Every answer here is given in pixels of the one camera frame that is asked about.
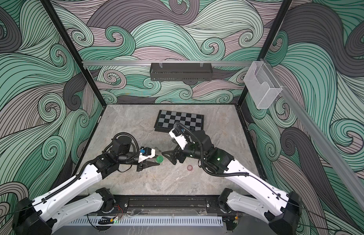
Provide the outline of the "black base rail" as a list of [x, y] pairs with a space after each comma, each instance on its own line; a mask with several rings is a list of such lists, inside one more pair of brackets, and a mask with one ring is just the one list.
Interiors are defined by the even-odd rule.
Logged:
[[114, 216], [118, 212], [127, 213], [137, 209], [202, 209], [208, 213], [230, 212], [229, 195], [233, 191], [225, 189], [221, 195], [115, 195], [114, 210], [92, 214]]

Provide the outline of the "black wall shelf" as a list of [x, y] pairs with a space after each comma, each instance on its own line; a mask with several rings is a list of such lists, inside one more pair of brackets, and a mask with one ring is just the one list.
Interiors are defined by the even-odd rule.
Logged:
[[210, 81], [213, 68], [210, 63], [152, 63], [150, 67], [152, 81]]

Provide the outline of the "white ventilated front strip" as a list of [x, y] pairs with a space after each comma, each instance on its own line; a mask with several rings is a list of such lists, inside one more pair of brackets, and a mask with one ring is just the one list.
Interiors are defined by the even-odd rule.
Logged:
[[101, 216], [83, 216], [68, 226], [110, 227], [110, 226], [207, 226], [223, 227], [223, 218], [220, 216], [131, 216], [103, 224]]

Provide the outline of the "clear plastic wall bin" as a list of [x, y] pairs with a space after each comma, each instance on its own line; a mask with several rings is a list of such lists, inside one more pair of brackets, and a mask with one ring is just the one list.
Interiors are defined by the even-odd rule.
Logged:
[[265, 61], [253, 61], [244, 82], [257, 109], [268, 109], [282, 91], [276, 73]]

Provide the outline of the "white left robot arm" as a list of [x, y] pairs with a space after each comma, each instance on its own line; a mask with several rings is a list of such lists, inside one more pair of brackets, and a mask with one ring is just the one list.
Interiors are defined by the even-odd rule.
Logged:
[[119, 171], [120, 165], [136, 166], [142, 171], [157, 166], [152, 159], [156, 150], [139, 147], [133, 135], [127, 132], [116, 134], [102, 154], [87, 161], [80, 172], [35, 199], [24, 198], [16, 205], [12, 228], [17, 235], [51, 235], [69, 222], [92, 212], [122, 212], [114, 195], [107, 188], [73, 202], [76, 196]]

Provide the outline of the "green paint jar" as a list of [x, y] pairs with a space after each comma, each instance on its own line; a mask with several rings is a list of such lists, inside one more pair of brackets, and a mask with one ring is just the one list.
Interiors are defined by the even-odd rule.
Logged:
[[155, 159], [155, 161], [156, 161], [158, 164], [160, 164], [160, 163], [162, 163], [162, 162], [164, 161], [164, 158], [163, 158], [163, 156], [157, 156], [157, 157], [156, 157], [156, 159]]

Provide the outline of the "black white chessboard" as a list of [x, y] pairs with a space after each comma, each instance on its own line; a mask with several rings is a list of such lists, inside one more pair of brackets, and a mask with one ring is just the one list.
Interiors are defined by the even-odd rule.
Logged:
[[180, 122], [191, 131], [203, 130], [204, 115], [160, 110], [154, 125], [156, 132], [168, 133], [173, 128], [176, 122]]

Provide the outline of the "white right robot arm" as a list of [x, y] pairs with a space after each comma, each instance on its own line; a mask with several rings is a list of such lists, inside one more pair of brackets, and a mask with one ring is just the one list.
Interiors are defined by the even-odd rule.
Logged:
[[203, 131], [188, 132], [172, 129], [169, 132], [177, 147], [163, 152], [172, 164], [186, 158], [197, 159], [202, 170], [210, 176], [223, 177], [240, 186], [249, 196], [224, 189], [219, 197], [223, 211], [239, 211], [264, 221], [277, 235], [295, 235], [301, 217], [301, 197], [267, 183], [246, 169], [228, 152], [215, 147]]

